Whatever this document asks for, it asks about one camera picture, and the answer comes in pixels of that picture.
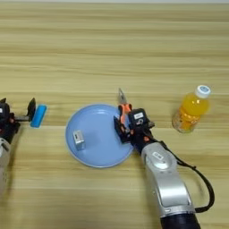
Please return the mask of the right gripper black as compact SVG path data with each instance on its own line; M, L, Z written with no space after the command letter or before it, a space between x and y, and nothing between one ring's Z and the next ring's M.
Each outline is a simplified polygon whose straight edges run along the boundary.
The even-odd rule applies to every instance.
M128 104L128 112L132 110L132 104ZM149 121L145 124L127 129L117 117L114 117L114 129L122 142L137 142L138 140L149 142L153 139L150 129L154 126L155 124Z

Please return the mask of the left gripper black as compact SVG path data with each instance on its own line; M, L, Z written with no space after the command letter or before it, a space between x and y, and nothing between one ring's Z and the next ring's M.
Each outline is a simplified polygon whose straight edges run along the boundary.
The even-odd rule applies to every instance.
M0 103L5 103L5 102L6 102L6 98L2 98L0 100ZM14 120L15 122L30 122L33 119L35 111L36 111L36 99L33 98L29 102L27 115L15 116L14 114L12 114L11 119Z

